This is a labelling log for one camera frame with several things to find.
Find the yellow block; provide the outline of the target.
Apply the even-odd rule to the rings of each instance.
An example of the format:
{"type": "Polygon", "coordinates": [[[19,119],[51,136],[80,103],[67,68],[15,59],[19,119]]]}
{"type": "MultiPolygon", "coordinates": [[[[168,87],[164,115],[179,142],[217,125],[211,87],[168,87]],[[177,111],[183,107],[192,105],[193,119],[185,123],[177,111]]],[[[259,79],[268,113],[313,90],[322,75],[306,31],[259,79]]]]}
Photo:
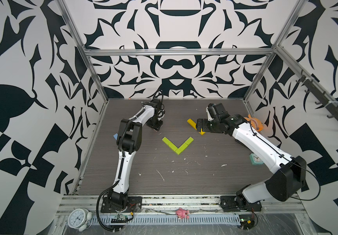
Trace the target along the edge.
{"type": "MultiPolygon", "coordinates": [[[[196,123],[195,123],[191,118],[187,120],[187,123],[188,123],[192,128],[194,128],[195,130],[197,130],[197,129],[196,129],[196,123]]],[[[203,132],[203,131],[198,131],[198,133],[199,133],[200,135],[202,135],[202,136],[205,134],[205,132],[203,132]]]]}

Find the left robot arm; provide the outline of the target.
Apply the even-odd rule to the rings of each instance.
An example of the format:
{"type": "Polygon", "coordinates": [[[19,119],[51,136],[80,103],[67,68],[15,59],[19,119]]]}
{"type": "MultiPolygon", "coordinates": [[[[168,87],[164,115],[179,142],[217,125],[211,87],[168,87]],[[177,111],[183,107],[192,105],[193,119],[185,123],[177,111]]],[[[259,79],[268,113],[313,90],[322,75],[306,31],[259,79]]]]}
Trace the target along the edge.
{"type": "Polygon", "coordinates": [[[122,212],[128,208],[129,176],[133,159],[142,144],[143,127],[158,131],[165,115],[163,91],[157,91],[152,99],[142,102],[138,113],[129,119],[122,119],[116,144],[118,147],[118,167],[114,183],[102,191],[96,203],[96,217],[99,225],[108,232],[117,232],[122,226],[107,226],[100,218],[100,212],[122,212]]]}

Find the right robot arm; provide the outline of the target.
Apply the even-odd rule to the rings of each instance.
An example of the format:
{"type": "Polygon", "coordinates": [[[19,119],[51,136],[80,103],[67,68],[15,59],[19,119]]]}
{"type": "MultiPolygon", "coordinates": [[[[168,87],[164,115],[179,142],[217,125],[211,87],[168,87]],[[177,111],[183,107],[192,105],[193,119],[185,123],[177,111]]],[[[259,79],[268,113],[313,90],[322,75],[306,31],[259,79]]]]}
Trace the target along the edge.
{"type": "Polygon", "coordinates": [[[197,120],[197,131],[233,137],[257,155],[272,173],[269,179],[248,185],[236,193],[235,202],[239,208],[269,198],[285,202],[305,186],[309,170],[302,157],[293,157],[272,144],[244,117],[230,115],[222,103],[210,103],[206,113],[207,118],[197,120]]]}

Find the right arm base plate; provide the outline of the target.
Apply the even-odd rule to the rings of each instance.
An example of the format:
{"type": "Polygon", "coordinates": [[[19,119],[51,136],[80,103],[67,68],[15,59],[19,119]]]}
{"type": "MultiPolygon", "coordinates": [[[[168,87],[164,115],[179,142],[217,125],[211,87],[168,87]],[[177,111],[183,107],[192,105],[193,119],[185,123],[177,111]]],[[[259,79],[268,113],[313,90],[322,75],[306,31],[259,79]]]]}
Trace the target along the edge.
{"type": "Polygon", "coordinates": [[[241,195],[221,196],[220,207],[224,212],[260,212],[262,205],[260,201],[249,203],[241,195]]]}

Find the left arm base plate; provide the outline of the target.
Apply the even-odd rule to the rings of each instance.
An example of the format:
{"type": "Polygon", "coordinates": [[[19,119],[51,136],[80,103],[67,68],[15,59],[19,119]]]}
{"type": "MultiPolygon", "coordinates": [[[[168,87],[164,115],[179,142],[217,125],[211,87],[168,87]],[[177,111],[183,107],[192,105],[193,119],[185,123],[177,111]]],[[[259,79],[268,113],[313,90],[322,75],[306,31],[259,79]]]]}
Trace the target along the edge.
{"type": "Polygon", "coordinates": [[[123,199],[110,199],[105,196],[101,205],[101,213],[137,212],[141,209],[142,197],[124,197],[123,199]]]}

